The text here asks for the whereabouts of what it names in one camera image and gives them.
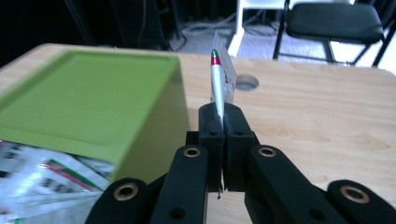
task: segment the green box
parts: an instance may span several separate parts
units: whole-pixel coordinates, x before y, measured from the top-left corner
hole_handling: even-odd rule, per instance
[[[0,139],[109,161],[149,183],[184,145],[177,56],[67,50],[0,99]]]

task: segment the chair seat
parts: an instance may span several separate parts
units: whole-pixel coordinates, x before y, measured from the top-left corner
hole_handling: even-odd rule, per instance
[[[383,28],[375,8],[369,5],[301,3],[289,14],[286,33],[316,40],[374,44],[382,38]]]

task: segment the black chair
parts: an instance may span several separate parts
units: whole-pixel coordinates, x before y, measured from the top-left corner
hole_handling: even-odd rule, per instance
[[[337,41],[365,46],[357,58],[349,63],[355,64],[371,45],[382,40],[383,48],[375,59],[376,64],[373,64],[378,65],[394,34],[395,8],[395,0],[357,0],[353,5],[298,3],[290,9],[290,0],[286,0],[273,59],[277,60],[279,55],[284,55],[337,63],[330,44],[331,41]],[[385,38],[384,30],[389,27],[389,35]],[[322,42],[326,59],[279,52],[284,31],[292,37]]]

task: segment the floor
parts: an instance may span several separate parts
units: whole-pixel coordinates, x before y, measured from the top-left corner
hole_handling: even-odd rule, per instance
[[[262,60],[272,60],[274,47],[276,43],[276,28],[278,24],[247,24],[244,26],[245,34],[243,36],[237,58],[253,58]],[[170,42],[174,51],[210,54],[212,50],[212,42],[215,32],[218,32],[223,43],[228,47],[233,38],[234,22],[220,21],[217,23],[194,23],[189,24],[182,30],[185,38],[172,39]],[[396,75],[396,36],[393,37],[384,54],[378,68],[390,71]],[[381,44],[375,44],[366,52],[356,66],[369,67],[375,59]],[[353,61],[362,46],[344,45],[332,43],[332,49],[335,59],[339,62]],[[292,54],[302,54],[307,56],[315,56],[324,58],[324,49],[319,42],[306,41],[291,38],[284,35],[282,42],[282,52]],[[325,63],[321,61],[307,60],[301,58],[291,58],[279,56],[280,61],[290,61],[298,63]]]

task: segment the light wood tabletop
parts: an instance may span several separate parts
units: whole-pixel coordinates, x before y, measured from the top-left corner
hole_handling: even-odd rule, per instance
[[[69,48],[41,46],[0,70],[0,94]],[[177,53],[189,109],[198,130],[198,108],[210,98],[208,55]],[[316,186],[350,179],[396,206],[396,76],[376,68],[233,58],[238,75],[259,80],[253,91],[236,91],[261,144],[281,149]],[[207,223],[249,223],[243,193],[209,194]]]

